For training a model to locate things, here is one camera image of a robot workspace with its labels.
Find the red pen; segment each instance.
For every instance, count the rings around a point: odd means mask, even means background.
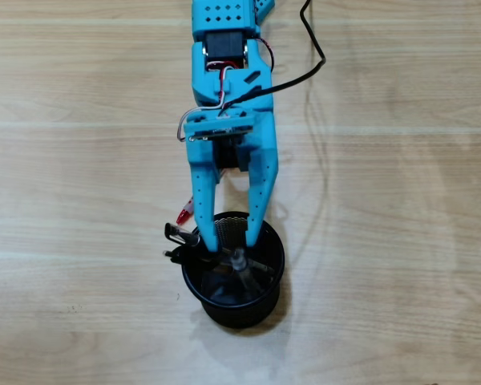
[[[192,217],[193,214],[194,214],[194,197],[191,197],[189,202],[187,202],[187,204],[184,206],[184,209],[178,216],[178,219],[176,220],[176,224],[178,226],[183,225]]]

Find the blue 3d-printed part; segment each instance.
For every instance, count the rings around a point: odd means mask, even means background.
[[[258,50],[260,24],[274,8],[274,0],[194,0],[192,4],[192,89],[199,106],[217,105],[220,99],[218,71],[208,71],[207,34],[243,34],[244,68],[226,71],[225,100],[234,100],[255,87],[272,86],[270,67]],[[229,108],[198,111],[184,125],[188,162],[191,166],[195,218],[211,252],[220,249],[214,224],[216,185],[220,181],[216,139],[231,139],[236,164],[249,173],[249,218],[246,244],[253,247],[264,220],[278,173],[273,96],[265,95]]]

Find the wire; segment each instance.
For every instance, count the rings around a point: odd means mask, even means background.
[[[269,45],[269,43],[267,43],[267,40],[264,40],[263,38],[257,38],[257,40],[261,43],[263,43],[268,51],[269,51],[269,54],[271,55],[271,72],[273,72],[274,70],[274,52],[273,52],[273,49],[271,48],[271,46]]]
[[[176,138],[180,142],[185,141],[185,137],[182,138],[182,127],[184,125],[184,121],[188,118],[189,115],[191,115],[193,112],[198,112],[198,111],[208,111],[208,110],[219,110],[224,106],[224,97],[225,97],[225,92],[224,92],[224,79],[226,79],[226,71],[227,70],[233,70],[234,68],[232,66],[226,66],[220,70],[220,92],[219,92],[219,104],[216,106],[212,107],[195,107],[190,109],[189,111],[185,112],[184,115],[180,119],[180,123],[178,124],[178,131],[176,132]]]
[[[295,80],[291,80],[290,82],[283,83],[280,85],[277,85],[275,87],[270,87],[266,89],[262,89],[260,86],[253,88],[251,91],[247,92],[246,94],[242,95],[241,97],[234,99],[230,102],[227,102],[224,104],[224,106],[221,108],[221,112],[219,115],[221,115],[224,111],[226,111],[228,108],[230,108],[233,104],[236,103],[242,103],[246,102],[251,99],[258,98],[259,96],[264,96],[264,95],[269,95],[273,94],[275,92],[283,91],[286,90],[287,88],[294,87],[298,85],[299,83],[304,82],[305,80],[310,79],[312,76],[317,74],[319,70],[321,70],[322,66],[326,64],[326,57],[324,55],[324,52],[322,52],[321,46],[319,45],[319,42],[317,41],[317,38],[315,37],[315,34],[312,30],[312,27],[308,24],[308,21],[305,18],[305,11],[310,5],[312,0],[306,0],[305,5],[301,8],[301,12],[299,13],[301,17],[301,21],[305,25],[306,30],[308,31],[308,35],[312,39],[313,46],[317,50],[317,53],[319,56],[321,56],[321,61],[309,72],[306,74],[300,76],[299,78],[296,78]]]
[[[219,69],[214,70],[214,69],[211,69],[210,67],[220,66],[220,65],[222,65],[223,67],[231,66],[231,67],[236,68],[236,69],[239,68],[234,62],[208,62],[207,63],[207,69],[211,70],[211,71],[219,71]]]

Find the mesh pen holder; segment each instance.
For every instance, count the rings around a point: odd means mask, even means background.
[[[221,213],[214,216],[217,235],[223,248],[245,248],[248,214]],[[184,280],[201,301],[204,310],[217,323],[232,328],[255,326],[271,314],[280,297],[280,282],[285,268],[285,252],[276,231],[264,221],[256,246],[247,251],[255,263],[267,266],[271,273],[253,269],[259,290],[248,293],[235,271],[216,274],[197,264],[182,265]]]

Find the wooden table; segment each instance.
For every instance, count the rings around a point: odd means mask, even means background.
[[[264,25],[275,83],[317,61],[300,7]],[[481,385],[481,0],[316,0],[313,24],[327,66],[275,97],[282,298],[231,331],[161,256],[191,1],[0,0],[0,385]]]

